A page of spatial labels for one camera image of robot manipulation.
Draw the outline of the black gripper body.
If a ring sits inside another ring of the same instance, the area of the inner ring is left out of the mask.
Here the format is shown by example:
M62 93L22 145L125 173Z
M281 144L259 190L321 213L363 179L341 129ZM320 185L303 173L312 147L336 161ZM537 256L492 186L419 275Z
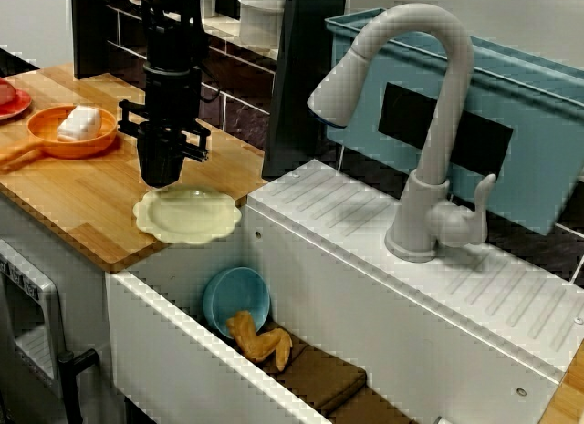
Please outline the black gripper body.
M197 122L201 98L202 71L192 67L184 71L168 71L155 67L144 69L145 99L142 104L127 99L119 103L119 131L137 139L139 131L155 134L159 163L163 163L163 141L181 132L185 137L182 155L191 160L207 160L206 141L209 129Z

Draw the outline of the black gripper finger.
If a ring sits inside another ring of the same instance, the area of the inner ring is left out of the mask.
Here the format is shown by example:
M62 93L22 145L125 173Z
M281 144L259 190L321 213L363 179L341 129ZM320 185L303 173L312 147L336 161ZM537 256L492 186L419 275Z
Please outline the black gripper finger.
M138 154L141 177L153 188L162 186L162 176L158 156L158 140L155 134L139 131Z
M183 143L185 137L181 132L165 137L163 141L162 185L167 186L178 181L183 167Z

